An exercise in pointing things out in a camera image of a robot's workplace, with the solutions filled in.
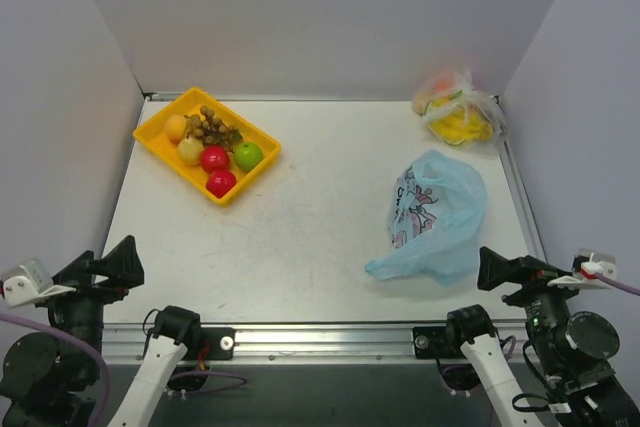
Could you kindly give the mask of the light blue printed plastic bag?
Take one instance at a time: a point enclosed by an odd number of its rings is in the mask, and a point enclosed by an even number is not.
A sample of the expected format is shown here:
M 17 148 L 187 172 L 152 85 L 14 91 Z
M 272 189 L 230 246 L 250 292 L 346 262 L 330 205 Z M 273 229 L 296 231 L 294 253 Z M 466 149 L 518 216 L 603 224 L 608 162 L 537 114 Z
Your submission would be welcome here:
M 365 271 L 379 281 L 427 275 L 452 285 L 479 267 L 487 191 L 466 162 L 429 150 L 394 184 L 387 215 L 390 253 Z

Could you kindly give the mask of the yellow lemon fruit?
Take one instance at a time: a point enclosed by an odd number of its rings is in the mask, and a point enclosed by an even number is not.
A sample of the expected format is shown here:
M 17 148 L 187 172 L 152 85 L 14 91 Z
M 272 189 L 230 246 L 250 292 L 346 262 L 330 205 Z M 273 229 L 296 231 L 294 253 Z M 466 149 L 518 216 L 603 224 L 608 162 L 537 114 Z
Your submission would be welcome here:
M 200 164 L 200 157 L 204 151 L 202 142 L 195 138 L 187 136 L 183 138 L 177 146 L 177 155 L 179 160 L 190 167 Z

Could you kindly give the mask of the red round fruit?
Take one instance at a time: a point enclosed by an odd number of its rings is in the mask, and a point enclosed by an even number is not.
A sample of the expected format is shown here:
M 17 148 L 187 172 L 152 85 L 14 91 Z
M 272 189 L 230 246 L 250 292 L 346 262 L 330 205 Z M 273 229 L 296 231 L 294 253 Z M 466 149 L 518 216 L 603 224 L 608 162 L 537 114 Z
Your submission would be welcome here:
M 200 166 L 207 173 L 211 174 L 215 170 L 227 170 L 230 166 L 228 152 L 218 145 L 206 147 L 200 154 Z

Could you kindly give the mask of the orange peach fruit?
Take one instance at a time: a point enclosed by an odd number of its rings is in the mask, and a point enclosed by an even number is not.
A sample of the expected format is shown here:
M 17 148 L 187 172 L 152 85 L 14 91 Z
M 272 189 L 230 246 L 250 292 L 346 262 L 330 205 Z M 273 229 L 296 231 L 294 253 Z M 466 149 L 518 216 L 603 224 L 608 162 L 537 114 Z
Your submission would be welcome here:
M 164 124 L 164 134 L 172 144 L 179 144 L 187 134 L 189 119 L 184 115 L 171 115 Z

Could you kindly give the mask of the green apple fruit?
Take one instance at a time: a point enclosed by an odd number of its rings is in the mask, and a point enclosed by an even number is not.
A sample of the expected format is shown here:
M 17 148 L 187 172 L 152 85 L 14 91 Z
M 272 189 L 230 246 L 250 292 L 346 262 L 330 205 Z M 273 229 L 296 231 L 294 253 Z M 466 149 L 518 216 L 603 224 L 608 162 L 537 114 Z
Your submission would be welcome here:
M 264 159 L 262 149 L 253 142 L 243 142 L 234 151 L 236 166 L 243 172 L 250 172 Z

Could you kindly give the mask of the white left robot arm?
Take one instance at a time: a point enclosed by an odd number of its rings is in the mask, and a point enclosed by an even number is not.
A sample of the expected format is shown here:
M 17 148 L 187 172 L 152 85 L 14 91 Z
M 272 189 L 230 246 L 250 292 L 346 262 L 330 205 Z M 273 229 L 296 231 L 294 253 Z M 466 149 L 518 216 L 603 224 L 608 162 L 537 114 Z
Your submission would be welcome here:
M 1 361 L 1 395 L 11 403 L 5 426 L 94 426 L 104 413 L 111 378 L 102 356 L 104 308 L 143 285 L 145 273 L 133 236 L 96 258 L 85 251 L 57 274 L 29 259 L 1 276 L 10 308 L 32 305 L 48 323 L 3 312 L 2 321 L 25 327 Z M 168 306 L 146 336 L 143 361 L 112 426 L 146 426 L 183 358 L 202 346 L 198 314 Z

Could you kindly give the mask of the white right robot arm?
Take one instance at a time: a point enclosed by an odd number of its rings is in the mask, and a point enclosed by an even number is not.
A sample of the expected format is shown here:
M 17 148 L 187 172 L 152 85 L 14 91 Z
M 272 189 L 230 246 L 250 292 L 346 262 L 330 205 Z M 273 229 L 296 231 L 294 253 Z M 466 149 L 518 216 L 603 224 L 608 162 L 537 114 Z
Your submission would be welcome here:
M 537 426 L 542 413 L 552 414 L 561 426 L 638 425 L 639 408 L 610 364 L 621 346 L 616 329 L 594 312 L 570 312 L 567 304 L 585 289 L 636 294 L 618 282 L 615 258 L 581 250 L 565 271 L 532 256 L 507 259 L 487 247 L 479 256 L 478 289 L 491 291 L 504 283 L 520 287 L 502 300 L 526 313 L 523 346 L 537 359 L 525 363 L 544 389 L 539 396 L 522 390 L 481 305 L 449 312 L 445 347 L 470 362 L 501 425 Z

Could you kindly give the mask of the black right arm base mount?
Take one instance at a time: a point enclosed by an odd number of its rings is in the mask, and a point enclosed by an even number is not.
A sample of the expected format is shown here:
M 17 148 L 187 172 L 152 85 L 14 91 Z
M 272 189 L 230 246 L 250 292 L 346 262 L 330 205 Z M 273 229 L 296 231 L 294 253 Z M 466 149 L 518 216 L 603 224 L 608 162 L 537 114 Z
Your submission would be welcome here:
M 464 359 L 458 347 L 450 343 L 444 325 L 416 326 L 412 329 L 414 356 L 420 360 L 453 361 Z

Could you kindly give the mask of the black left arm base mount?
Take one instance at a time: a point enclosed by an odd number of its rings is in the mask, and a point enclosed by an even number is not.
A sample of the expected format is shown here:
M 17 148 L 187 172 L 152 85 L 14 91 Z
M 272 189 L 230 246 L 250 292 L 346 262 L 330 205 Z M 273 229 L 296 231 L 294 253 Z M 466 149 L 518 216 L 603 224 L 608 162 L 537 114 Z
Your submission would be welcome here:
M 236 330 L 231 327 L 205 327 L 196 350 L 197 360 L 228 361 L 233 358 Z

